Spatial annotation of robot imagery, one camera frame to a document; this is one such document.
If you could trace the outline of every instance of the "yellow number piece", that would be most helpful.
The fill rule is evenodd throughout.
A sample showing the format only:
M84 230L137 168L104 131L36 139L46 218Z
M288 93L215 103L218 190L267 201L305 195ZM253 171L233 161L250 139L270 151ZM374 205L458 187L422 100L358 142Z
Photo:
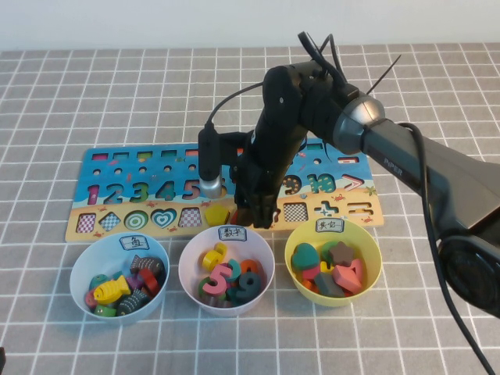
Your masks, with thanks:
M206 253L203 258L203 268L212 272L217 264L222 263L224 258L226 257L227 246L221 242L217 243L213 250L210 250Z
M334 270L334 265L331 265L330 267L328 267L326 262L321 262L320 263L320 270L321 270L321 272L324 272L324 273L331 273Z

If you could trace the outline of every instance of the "black cable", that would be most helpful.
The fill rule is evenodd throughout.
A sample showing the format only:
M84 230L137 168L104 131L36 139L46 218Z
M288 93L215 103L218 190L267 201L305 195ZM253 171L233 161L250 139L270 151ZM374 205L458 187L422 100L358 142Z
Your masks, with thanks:
M217 111L219 111L219 109L224 105L226 104L227 102L229 102L232 98L236 98L238 95L241 95L243 94L244 92L247 92L247 91L250 91L250 90L253 90L254 88L259 88L263 85L264 83L263 82L259 82L257 84L253 84L252 86L248 86L248 87L245 87L245 88L242 88L240 91L236 91L234 92L233 94L229 95L228 97L226 97L223 101L221 101L213 110L212 110L212 113L210 113L210 116L209 116L209 119L206 121L206 123L211 123L212 120L213 120L213 117L216 115Z
M429 238L430 252L432 254L432 259L434 260L434 266L436 268L437 280L439 281L439 286L443 296L445 297L446 305L448 306L450 313L452 313L455 322L458 324L460 330L462 331L464 337L469 342L470 347L473 349L477 358L480 360L486 372L490 375L495 375L494 370L491 368L490 363L484 356L476 341L472 337L472 334L467 329L465 323L457 311L455 304L452 301L452 296L449 293L448 286L446 284L445 274L442 269L441 260L439 258L438 246L436 245L436 237L434 235L434 227L432 224L432 216L430 214L430 203L429 203L429 191L427 185L427 159L425 156L425 146L423 144L423 136L420 129L413 125L412 123L400 123L402 127L410 129L412 132L413 139L416 143L416 148L420 161L420 180L421 180L421 195L422 195L422 207L423 207L423 219L425 221L425 227L427 229L427 236Z

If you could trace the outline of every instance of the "yellow fish toy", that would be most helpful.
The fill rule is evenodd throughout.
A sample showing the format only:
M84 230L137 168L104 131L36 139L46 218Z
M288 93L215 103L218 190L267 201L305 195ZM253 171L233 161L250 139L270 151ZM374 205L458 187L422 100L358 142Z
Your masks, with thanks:
M125 280L125 276L118 277L118 280L106 281L99 285L94 291L95 301L101 305L108 305L115 302L122 295L129 295L130 289Z

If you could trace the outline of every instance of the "number 5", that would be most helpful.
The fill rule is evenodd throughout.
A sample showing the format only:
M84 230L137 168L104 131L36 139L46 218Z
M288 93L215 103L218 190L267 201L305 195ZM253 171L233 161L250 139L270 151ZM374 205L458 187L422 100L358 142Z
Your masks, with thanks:
M232 273L231 268L218 264L210 274L211 282L203 285L203 291L207 295L223 295L227 289L226 277L231 276Z
M184 185L184 190L190 191L191 193L182 195L182 199L184 199L186 201L190 201L192 199L196 199L197 197L199 197L200 196L200 189L198 186L196 186L199 183L200 183L199 180L186 181L186 184Z

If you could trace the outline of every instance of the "orange shape piece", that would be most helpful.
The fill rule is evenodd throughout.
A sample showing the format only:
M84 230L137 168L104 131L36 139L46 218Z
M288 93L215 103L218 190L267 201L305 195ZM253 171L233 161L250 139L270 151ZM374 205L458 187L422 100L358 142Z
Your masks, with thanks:
M360 283L363 282L363 261L361 259L354 259L349 267L354 271Z
M259 274L259 265L253 259L246 259L240 263L241 266L241 274L247 272L253 272Z
M350 291L354 295L357 295L363 286L358 280L354 270L344 266L335 266L332 276L337 285L343 287L345 290Z

